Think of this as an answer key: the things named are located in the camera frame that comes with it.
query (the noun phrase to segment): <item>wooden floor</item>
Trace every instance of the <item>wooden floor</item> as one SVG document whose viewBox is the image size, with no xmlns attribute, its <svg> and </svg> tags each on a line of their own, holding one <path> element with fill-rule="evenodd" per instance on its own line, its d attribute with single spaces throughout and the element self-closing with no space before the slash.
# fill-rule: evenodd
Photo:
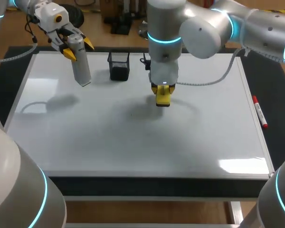
<svg viewBox="0 0 285 228">
<path fill-rule="evenodd" d="M 73 3 L 72 0 L 57 0 Z M 239 3 L 258 9 L 285 9 L 285 0 L 238 0 Z M 94 46 L 147 47 L 147 41 L 138 37 L 136 21 L 128 36 L 109 34 L 110 27 L 102 23 L 99 14 L 85 13 L 81 30 Z M 0 58 L 9 46 L 27 46 L 32 43 L 30 34 L 24 31 L 25 15 L 8 11 L 0 27 Z M 40 46 L 48 45 L 47 38 L 36 26 L 33 30 Z M 242 202 L 244 216 L 255 202 Z M 68 202 L 68 222 L 105 223 L 228 223 L 224 202 Z"/>
</svg>

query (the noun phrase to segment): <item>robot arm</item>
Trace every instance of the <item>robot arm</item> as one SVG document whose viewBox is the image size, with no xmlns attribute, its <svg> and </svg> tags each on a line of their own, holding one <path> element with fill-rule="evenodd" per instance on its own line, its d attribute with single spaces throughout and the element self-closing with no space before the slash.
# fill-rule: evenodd
<svg viewBox="0 0 285 228">
<path fill-rule="evenodd" d="M 31 16 L 32 22 L 38 24 L 49 37 L 52 47 L 66 58 L 76 61 L 76 54 L 69 48 L 67 40 L 61 36 L 79 35 L 83 38 L 87 49 L 94 49 L 91 41 L 70 23 L 68 12 L 62 6 L 50 0 L 13 0 L 13 3 Z"/>
<path fill-rule="evenodd" d="M 149 77 L 156 95 L 159 86 L 177 83 L 182 42 L 197 58 L 213 56 L 230 40 L 285 63 L 285 14 L 249 9 L 233 0 L 218 0 L 210 9 L 186 0 L 148 0 L 148 32 Z M 157 104 L 169 106 L 167 92 Z"/>
<path fill-rule="evenodd" d="M 16 6 L 27 14 L 27 25 L 35 23 L 48 36 L 54 49 L 60 51 L 72 62 L 75 80 L 85 86 L 91 82 L 90 69 L 86 57 L 86 49 L 94 50 L 91 41 L 69 22 L 68 12 L 51 0 L 0 0 L 0 21 L 4 17 L 7 6 Z M 17 57 L 0 60 L 11 61 L 23 57 L 37 46 L 37 39 L 33 36 L 33 48 Z"/>
</svg>

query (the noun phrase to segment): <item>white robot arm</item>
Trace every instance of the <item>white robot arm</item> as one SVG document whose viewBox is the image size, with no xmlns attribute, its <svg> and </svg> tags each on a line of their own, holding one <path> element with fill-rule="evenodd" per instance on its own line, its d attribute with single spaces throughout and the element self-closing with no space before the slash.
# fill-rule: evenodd
<svg viewBox="0 0 285 228">
<path fill-rule="evenodd" d="M 148 0 L 148 36 L 153 91 L 158 86 L 175 89 L 182 44 L 205 59 L 230 40 L 285 63 L 285 14 L 249 9 L 233 0 L 218 0 L 210 9 L 186 0 Z M 162 106 L 169 106 L 169 99 L 161 98 Z"/>
<path fill-rule="evenodd" d="M 48 36 L 54 49 L 60 51 L 72 62 L 74 78 L 81 85 L 85 86 L 91 81 L 91 74 L 86 58 L 86 49 L 94 50 L 89 40 L 79 29 L 75 28 L 69 21 L 68 12 L 60 5 L 51 0 L 0 0 L 0 21 L 4 17 L 8 5 L 16 6 L 27 14 L 27 25 L 35 23 Z M 32 31 L 34 47 L 37 45 L 37 38 Z M 21 56 L 0 60 L 0 62 L 17 59 Z"/>
<path fill-rule="evenodd" d="M 186 0 L 148 0 L 148 32 L 150 81 L 156 95 L 163 88 L 170 96 L 175 88 L 182 41 L 198 58 L 213 56 L 230 40 L 285 63 L 285 14 L 249 9 L 233 0 L 218 0 L 210 9 Z M 169 105 L 170 99 L 159 93 L 162 106 Z M 252 213 L 258 217 L 253 227 L 285 228 L 285 162 L 261 190 Z M 244 220 L 240 228 L 251 225 Z"/>
</svg>

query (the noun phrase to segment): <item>table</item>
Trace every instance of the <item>table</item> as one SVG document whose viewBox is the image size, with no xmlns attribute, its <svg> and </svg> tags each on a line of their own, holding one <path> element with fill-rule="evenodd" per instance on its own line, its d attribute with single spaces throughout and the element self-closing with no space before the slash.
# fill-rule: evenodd
<svg viewBox="0 0 285 228">
<path fill-rule="evenodd" d="M 15 50 L 17 52 L 17 51 L 22 51 L 23 49 L 20 50 L 20 48 L 19 48 L 17 50 L 17 48 L 14 48 L 14 53 L 12 55 L 15 54 Z M 273 113 L 273 112 L 270 112 L 270 110 L 272 110 L 272 106 L 279 108 L 279 110 L 283 110 L 283 111 L 285 110 L 285 76 L 281 70 L 281 67 L 279 67 L 278 64 L 272 64 L 270 62 L 270 65 L 268 65 L 269 60 L 264 59 L 264 58 L 258 56 L 257 54 L 254 54 L 254 53 L 252 53 L 251 55 L 253 55 L 253 56 L 249 56 L 249 58 L 247 58 L 247 59 L 242 58 L 242 63 L 244 66 L 245 73 L 247 75 L 247 80 L 248 80 L 248 84 L 249 84 L 251 91 L 258 96 L 260 103 L 263 104 L 262 108 L 263 108 L 263 111 L 267 117 L 268 124 L 270 126 L 268 131 L 264 132 L 264 136 L 265 136 L 268 148 L 269 148 L 269 152 L 270 152 L 270 156 L 272 158 L 274 168 L 277 169 L 277 167 L 279 167 L 281 165 L 283 160 L 282 159 L 274 159 L 274 158 L 275 157 L 281 158 L 283 156 L 285 158 L 285 128 L 282 129 L 282 127 L 285 124 L 285 122 L 284 122 L 285 121 L 285 113 L 281 113 L 281 111 Z M 28 64 L 29 58 L 27 57 L 26 59 L 27 59 L 26 63 L 22 62 L 24 65 Z M 260 72 L 265 71 L 264 68 L 260 67 L 260 66 L 265 66 L 265 65 L 267 65 L 267 69 L 268 69 L 268 71 L 266 71 L 266 75 L 259 75 L 258 77 L 254 77 L 254 76 L 258 75 Z M 8 75 L 8 72 L 6 72 L 6 70 L 10 69 L 11 67 L 12 67 L 11 65 L 10 65 L 10 67 L 6 67 L 6 68 L 1 67 L 0 71 L 3 71 L 3 73 L 5 71 L 5 74 Z M 3 77 L 1 77 L 3 74 L 0 74 L 1 75 L 0 80 L 5 81 L 5 86 L 0 88 L 0 94 L 2 92 L 4 92 L 5 97 L 1 96 L 0 100 L 5 99 L 5 98 L 9 98 L 9 99 L 11 98 L 11 100 L 9 102 L 6 102 L 5 105 L 0 106 L 0 118 L 1 118 L 1 121 L 3 121 L 3 122 L 5 122 L 4 119 L 5 119 L 5 115 L 6 115 L 6 113 L 4 113 L 4 112 L 6 112 L 6 110 L 9 109 L 9 104 L 13 103 L 12 97 L 15 95 L 15 92 L 17 93 L 17 91 L 18 91 L 17 88 L 15 88 L 13 90 L 12 85 L 15 83 L 16 84 L 18 83 L 18 85 L 19 85 L 19 81 L 16 82 L 16 77 L 21 79 L 21 77 L 23 77 L 23 74 L 21 75 L 21 71 L 25 72 L 25 70 L 26 70 L 25 67 L 24 67 L 24 69 L 16 69 L 15 73 L 14 73 L 15 77 L 13 77 L 12 81 L 6 80 L 6 78 L 4 79 Z M 267 79 L 268 84 L 263 83 L 263 81 L 261 79 L 264 79 L 264 78 Z M 268 91 L 268 87 L 270 87 L 270 89 L 271 89 L 270 91 L 275 91 L 277 94 L 275 96 L 271 95 L 270 91 Z M 269 96 L 269 95 L 271 95 L 270 97 L 272 97 L 273 99 L 270 102 L 267 102 L 267 104 L 266 104 L 266 96 Z M 283 104 L 281 104 L 279 102 L 281 98 L 283 98 L 283 100 L 284 100 Z M 62 189 L 63 183 L 65 183 L 69 180 L 70 179 L 61 181 L 60 182 L 60 184 L 61 184 L 60 189 Z M 102 179 L 102 180 L 100 180 L 100 179 L 93 180 L 93 181 L 89 180 L 89 183 L 93 184 L 93 185 L 99 184 L 99 183 L 110 184 L 111 181 L 113 181 L 113 180 L 110 178 L 106 178 L 106 179 Z M 137 186 L 137 182 L 132 181 L 130 179 L 123 179 L 122 181 L 123 181 L 122 183 L 124 183 L 124 184 L 130 183 L 130 185 L 128 186 L 129 189 L 131 189 L 134 186 Z M 145 183 L 142 183 L 142 185 L 141 185 L 142 187 L 145 186 L 146 184 L 151 184 L 152 186 L 156 186 L 159 184 L 157 181 L 154 181 L 154 180 L 153 180 L 153 182 L 152 182 L 152 180 L 145 180 L 145 181 L 146 181 Z M 228 198 L 229 197 L 241 197 L 241 198 L 256 197 L 257 191 L 260 190 L 262 188 L 263 184 L 265 183 L 264 181 L 260 182 L 257 180 L 254 180 L 254 181 L 245 180 L 242 183 L 237 181 L 238 192 L 232 192 L 230 190 L 227 190 L 227 192 L 221 193 L 221 195 L 218 195 L 217 193 L 214 193 L 214 191 L 212 191 L 212 192 L 210 191 L 210 193 L 207 192 L 207 195 L 203 195 L 204 193 L 202 192 L 202 190 L 199 190 L 199 191 L 195 190 L 194 191 L 192 185 L 193 184 L 199 184 L 199 186 L 209 187 L 209 184 L 211 183 L 211 181 L 214 181 L 214 180 L 203 180 L 199 183 L 193 183 L 193 182 L 191 182 L 192 180 L 188 180 L 188 179 L 182 179 L 182 180 L 169 179 L 169 180 L 165 180 L 165 181 L 166 182 L 161 182 L 160 184 L 161 184 L 161 189 L 166 189 L 166 191 L 163 192 L 163 191 L 160 191 L 160 189 L 158 189 L 158 190 L 156 190 L 156 193 L 158 195 L 176 196 L 176 197 L 177 196 L 182 196 L 182 197 L 189 196 L 189 197 L 202 197 L 202 198 L 203 197 L 214 197 L 214 198 L 216 198 L 216 197 L 223 197 L 223 198 L 224 197 L 228 197 Z M 85 179 L 85 178 L 78 180 L 79 185 L 86 183 L 86 182 L 87 182 L 87 179 Z M 221 190 L 226 189 L 226 185 L 224 186 L 224 184 L 226 184 L 226 183 L 224 181 L 220 181 L 220 183 L 222 184 L 222 186 L 218 187 L 218 190 L 219 189 L 221 189 Z M 235 181 L 234 180 L 228 180 L 227 183 L 234 185 Z M 176 186 L 176 185 L 180 186 L 180 189 L 187 189 L 188 191 L 187 192 L 186 191 L 178 192 L 174 188 L 171 188 L 171 186 Z M 247 190 L 247 186 L 249 186 L 249 189 L 251 191 L 248 192 L 248 191 L 244 190 L 245 188 Z M 105 195 L 103 193 L 105 193 L 105 188 L 99 192 L 100 195 Z M 150 195 L 154 195 L 154 193 L 152 191 L 150 191 L 150 189 L 149 189 L 149 192 L 147 192 L 146 195 L 150 196 Z"/>
</svg>

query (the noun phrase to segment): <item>gray robot arm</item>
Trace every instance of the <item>gray robot arm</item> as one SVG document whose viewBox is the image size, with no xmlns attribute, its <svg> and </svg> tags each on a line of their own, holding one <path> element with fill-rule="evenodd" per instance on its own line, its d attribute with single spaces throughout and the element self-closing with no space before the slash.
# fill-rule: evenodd
<svg viewBox="0 0 285 228">
<path fill-rule="evenodd" d="M 219 0 L 210 9 L 186 0 L 148 0 L 148 32 L 155 85 L 177 82 L 182 42 L 198 58 L 213 56 L 230 40 L 285 63 L 285 14 L 249 9 L 233 0 Z"/>
</svg>

